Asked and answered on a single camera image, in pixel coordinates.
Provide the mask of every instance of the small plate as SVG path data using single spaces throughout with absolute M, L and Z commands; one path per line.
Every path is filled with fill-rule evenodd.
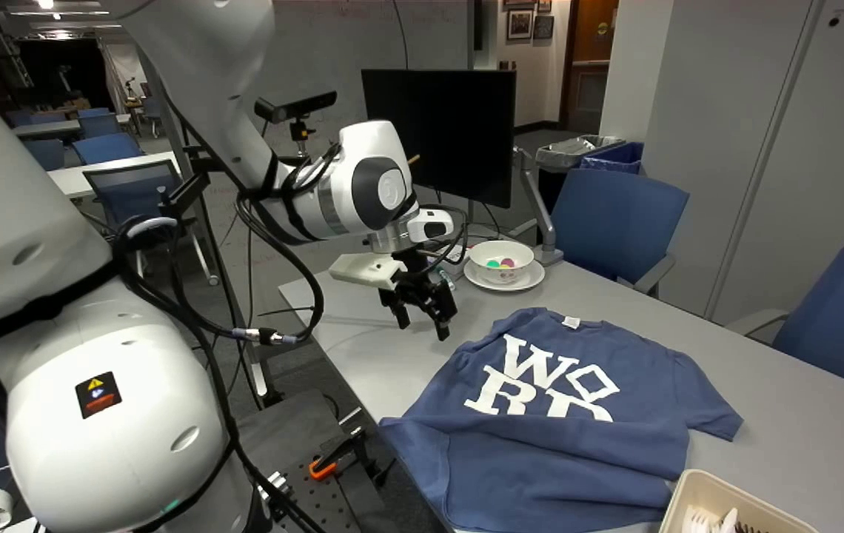
M 491 285 L 491 282 L 487 282 L 487 279 L 478 279 L 478 275 L 472 273 L 472 263 L 462 267 L 462 275 L 466 275 L 472 285 L 478 285 L 478 288 L 482 288 L 482 291 L 491 291 L 491 292 L 521 292 L 521 291 L 539 288 L 539 285 L 545 282 L 545 267 L 543 267 L 543 263 L 525 267 L 525 269 L 521 269 L 521 279 L 518 279 L 516 285 Z

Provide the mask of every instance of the gray table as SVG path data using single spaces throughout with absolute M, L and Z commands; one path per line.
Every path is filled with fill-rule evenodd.
M 694 433 L 691 466 L 819 531 L 844 533 L 844 378 L 568 263 L 552 267 L 543 288 L 516 297 L 457 282 L 460 313 L 445 344 L 425 313 L 413 310 L 413 329 L 399 332 L 374 291 L 330 275 L 320 282 L 325 321 L 315 337 L 377 417 L 402 414 L 462 340 L 482 337 L 516 309 L 610 321 L 688 352 L 743 414 L 747 426 L 733 445 Z M 291 306 L 311 303 L 302 282 L 281 285 L 281 297 Z
M 62 189 L 62 195 L 69 199 L 91 199 L 94 189 L 87 178 L 87 171 L 114 171 L 114 168 L 131 168 L 131 167 L 148 167 L 148 164 L 161 164 L 168 161 L 177 175 L 180 175 L 180 164 L 174 158 L 174 152 L 158 152 L 158 155 L 140 155 L 140 158 L 123 158 L 123 161 L 106 161 L 106 164 L 94 164 L 94 167 L 65 167 L 65 168 L 53 168 L 47 171 L 47 178 Z
M 117 121 L 126 128 L 131 124 L 131 112 L 118 112 Z M 80 121 L 38 121 L 12 128 L 19 138 L 52 138 L 52 135 L 78 135 L 83 130 Z

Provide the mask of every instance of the computer monitor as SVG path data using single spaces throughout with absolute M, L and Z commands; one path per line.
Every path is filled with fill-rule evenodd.
M 509 207 L 516 72 L 361 72 L 367 118 L 389 118 L 416 183 Z

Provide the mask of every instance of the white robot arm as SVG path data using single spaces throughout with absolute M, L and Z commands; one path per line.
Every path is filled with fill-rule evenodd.
M 339 152 L 305 168 L 280 164 L 253 121 L 275 20 L 271 0 L 114 0 L 109 10 L 161 75 L 174 112 L 259 202 L 274 236 L 305 244 L 397 221 L 407 227 L 397 236 L 425 244 L 454 230 L 448 214 L 417 210 L 389 121 L 345 128 Z

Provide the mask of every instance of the table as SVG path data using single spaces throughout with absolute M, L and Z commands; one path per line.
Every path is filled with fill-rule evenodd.
M 158 164 L 158 161 L 174 164 L 174 168 L 177 168 L 177 175 L 180 175 L 180 167 L 177 167 L 174 152 L 158 152 L 158 155 L 126 158 L 126 161 L 109 161 L 109 164 L 94 164 L 94 167 L 53 168 L 53 171 L 47 171 L 47 178 L 52 178 L 52 180 L 62 189 L 62 195 L 69 195 L 69 199 L 91 199 L 94 189 L 91 189 L 91 183 L 87 180 L 87 171 L 148 167 L 148 164 Z
M 78 135 L 80 130 L 83 130 L 80 121 L 38 121 L 38 124 L 12 128 L 12 133 L 22 138 Z
M 736 440 L 694 433 L 688 460 L 694 467 L 707 467 L 819 531 L 844 533 L 844 378 L 839 375 L 571 263 L 552 267 L 543 288 L 513 297 L 457 282 L 460 313 L 445 344 L 425 313 L 413 310 L 413 329 L 399 332 L 374 291 L 330 275 L 320 282 L 325 316 L 315 340 L 377 417 L 402 414 L 462 340 L 482 337 L 516 309 L 539 306 L 610 321 L 688 352 L 743 414 Z M 291 306 L 311 303 L 305 282 L 281 285 L 281 297 Z

